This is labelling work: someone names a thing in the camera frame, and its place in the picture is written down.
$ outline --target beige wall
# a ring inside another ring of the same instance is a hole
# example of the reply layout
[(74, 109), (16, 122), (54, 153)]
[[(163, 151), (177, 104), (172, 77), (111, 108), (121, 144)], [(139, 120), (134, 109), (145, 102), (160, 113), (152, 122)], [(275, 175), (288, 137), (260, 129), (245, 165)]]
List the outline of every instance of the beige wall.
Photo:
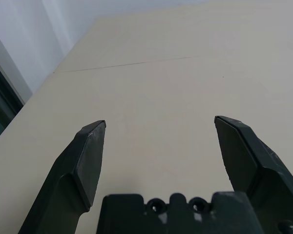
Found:
[(0, 136), (0, 232), (16, 233), (54, 160), (107, 122), (102, 199), (232, 190), (213, 124), (250, 125), (293, 174), (293, 0), (208, 3), (101, 19)]

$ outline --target black plastic mount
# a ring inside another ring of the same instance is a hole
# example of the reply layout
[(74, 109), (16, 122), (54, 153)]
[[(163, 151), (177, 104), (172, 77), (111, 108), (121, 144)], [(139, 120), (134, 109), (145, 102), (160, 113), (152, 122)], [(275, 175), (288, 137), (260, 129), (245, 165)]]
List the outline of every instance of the black plastic mount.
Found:
[(242, 192), (215, 193), (211, 203), (195, 197), (187, 203), (173, 194), (169, 204), (141, 195), (109, 195), (103, 200), (97, 234), (263, 234)]

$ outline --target dark window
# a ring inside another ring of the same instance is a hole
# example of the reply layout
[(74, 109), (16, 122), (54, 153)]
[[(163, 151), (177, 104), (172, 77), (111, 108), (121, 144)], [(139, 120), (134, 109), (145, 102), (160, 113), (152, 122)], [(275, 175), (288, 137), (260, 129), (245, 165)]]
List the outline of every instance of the dark window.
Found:
[(0, 72), (0, 135), (22, 107), (23, 104)]

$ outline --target screw hole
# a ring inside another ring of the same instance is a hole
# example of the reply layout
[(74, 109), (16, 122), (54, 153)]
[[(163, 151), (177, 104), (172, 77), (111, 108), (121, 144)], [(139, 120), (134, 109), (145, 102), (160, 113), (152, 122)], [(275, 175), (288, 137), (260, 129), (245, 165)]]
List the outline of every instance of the screw hole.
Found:
[(191, 199), (191, 201), (189, 202), (189, 206), (191, 207), (191, 209), (197, 213), (203, 213), (203, 212), (207, 211), (208, 205), (209, 204), (204, 199), (202, 199), (200, 197), (195, 197), (195, 198)]
[(166, 204), (161, 199), (155, 198), (147, 203), (146, 208), (153, 213), (161, 214), (166, 211)]
[(293, 231), (293, 222), (290, 220), (284, 220), (278, 223), (278, 229), (281, 233), (287, 234)]

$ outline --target beige surface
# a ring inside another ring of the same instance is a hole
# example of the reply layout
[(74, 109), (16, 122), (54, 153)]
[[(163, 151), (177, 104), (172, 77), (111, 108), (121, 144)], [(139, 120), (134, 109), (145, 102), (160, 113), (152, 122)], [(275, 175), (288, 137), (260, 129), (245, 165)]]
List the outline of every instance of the beige surface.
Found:
[[(215, 115), (250, 125), (293, 174), (293, 0), (272, 2), (210, 2), (94, 25), (0, 136), (0, 233), (19, 230), (56, 157), (99, 119), (102, 172), (79, 234), (95, 233), (107, 194), (209, 200), (231, 190)], [(148, 36), (135, 36), (139, 28)], [(119, 66), (128, 63), (140, 64)], [(97, 66), (115, 67), (60, 72)]]

